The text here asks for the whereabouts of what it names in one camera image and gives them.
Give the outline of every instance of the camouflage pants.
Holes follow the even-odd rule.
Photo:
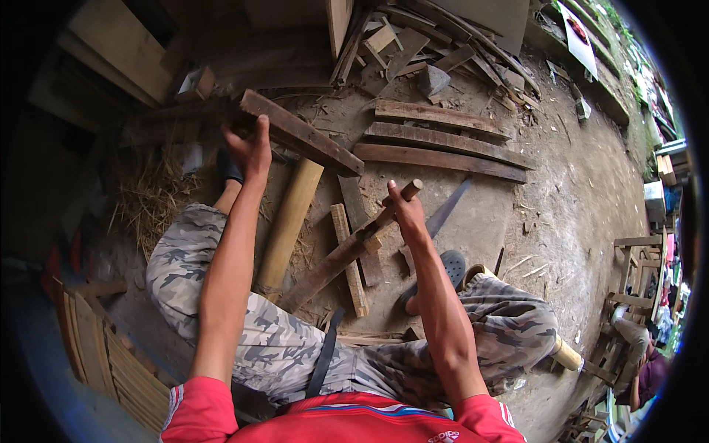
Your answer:
[[[225,222],[226,216],[214,208],[187,206],[147,266],[151,299],[193,346],[202,281]],[[542,299],[483,274],[458,296],[473,325],[480,370],[491,394],[504,392],[511,379],[549,354],[557,319]],[[324,332],[251,293],[233,380],[266,393],[275,406],[302,400],[324,339]],[[337,342],[320,393],[349,391],[430,410],[447,402],[425,340],[362,348]]]

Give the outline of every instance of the ground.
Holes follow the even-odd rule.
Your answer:
[[[501,247],[508,250],[504,279],[522,290],[544,297],[553,307],[559,331],[572,348],[588,357],[598,338],[603,317],[603,301],[609,288],[620,278],[620,253],[613,248],[617,237],[647,234],[642,170],[626,152],[629,147],[619,130],[596,107],[588,122],[580,124],[569,88],[554,85],[538,57],[525,58],[542,89],[541,111],[535,111],[537,124],[522,125],[523,117],[511,113],[496,101],[489,108],[488,88],[475,79],[453,74],[443,99],[460,102],[459,110],[504,121],[516,129],[507,142],[509,149],[530,155],[539,169],[528,173],[528,183],[512,185],[488,177],[475,176],[473,186],[463,195],[448,221],[434,239],[439,252],[457,249],[467,263],[482,263],[493,268]],[[414,80],[399,79],[389,85],[380,98],[427,103],[413,89]],[[296,99],[289,109],[312,119],[315,97]],[[344,99],[322,99],[329,113],[318,114],[313,125],[342,135],[350,147],[373,121],[374,102],[358,92]],[[206,149],[216,141],[211,132]],[[257,232],[256,264],[262,258],[269,222],[279,207],[288,185],[292,167],[274,163],[267,201],[262,205]],[[203,169],[205,191],[199,197],[212,204],[218,193],[213,166]],[[404,184],[419,178],[425,184],[419,198],[425,213],[436,208],[464,180],[462,172],[425,167],[368,163],[362,177],[363,196],[371,213],[377,200],[386,195],[386,181]],[[286,285],[292,284],[309,267],[335,247],[330,205],[342,201],[337,178],[325,171],[294,255]],[[523,222],[536,223],[528,235]],[[367,289],[369,315],[356,319],[344,274],[321,291],[296,314],[318,324],[329,310],[342,305],[347,314],[342,327],[348,330],[404,331],[419,325],[417,318],[390,315],[393,302],[413,279],[405,276],[406,266],[397,249],[403,245],[398,227],[393,225],[379,251],[386,282]],[[108,311],[116,323],[130,332],[130,338],[146,351],[175,380],[183,381],[189,369],[192,350],[174,334],[145,292],[145,260],[124,232],[106,239],[106,263],[128,280],[129,291],[117,298]],[[527,256],[531,259],[511,269]],[[548,264],[544,269],[525,276]],[[579,343],[574,338],[579,334]],[[583,400],[595,381],[551,361],[540,362],[526,377],[526,384],[503,394],[517,428],[530,442],[547,442],[561,429],[568,414]]]

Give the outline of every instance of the black strap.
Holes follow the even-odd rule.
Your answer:
[[[328,369],[330,368],[330,361],[333,359],[335,340],[337,339],[337,325],[340,324],[340,321],[344,315],[345,310],[342,308],[337,308],[335,314],[333,314],[333,317],[330,319],[330,328],[325,334],[325,342],[323,343],[323,348],[320,350],[318,362],[315,364],[313,377],[311,378],[311,382],[306,390],[306,398],[317,397],[320,395],[320,389],[323,387],[325,375],[327,375]]]

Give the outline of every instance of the seated person in purple shirt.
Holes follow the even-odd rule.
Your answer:
[[[619,305],[610,318],[610,324],[630,344],[627,363],[613,386],[613,394],[615,404],[630,405],[630,412],[634,412],[659,392],[669,362],[655,349],[656,345],[664,348],[664,343],[651,338],[645,326],[623,318],[627,308],[628,305]]]

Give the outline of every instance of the person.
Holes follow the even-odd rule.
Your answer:
[[[405,300],[406,309],[420,311],[428,340],[361,348],[334,342],[327,358],[323,331],[250,292],[271,162],[269,119],[260,116],[245,139],[226,125],[222,131],[222,196],[211,207],[187,206],[146,269],[151,298],[196,347],[187,382],[170,391],[161,441],[524,441],[490,392],[504,391],[549,354],[558,329],[552,309],[478,272],[457,293],[451,276],[460,280],[464,259],[444,254],[442,262],[420,201],[404,201],[390,181],[418,275],[418,295]],[[322,364],[324,379],[315,383]],[[276,417],[240,430],[232,382],[265,393]],[[454,420],[432,412],[448,406]]]
[[[664,343],[657,342],[654,331],[623,318],[627,309],[628,305],[621,303],[610,318],[610,324],[630,344],[627,362],[613,385],[613,394],[615,404],[629,405],[630,412],[634,412],[660,391],[669,362],[655,349],[656,345],[664,348]]]

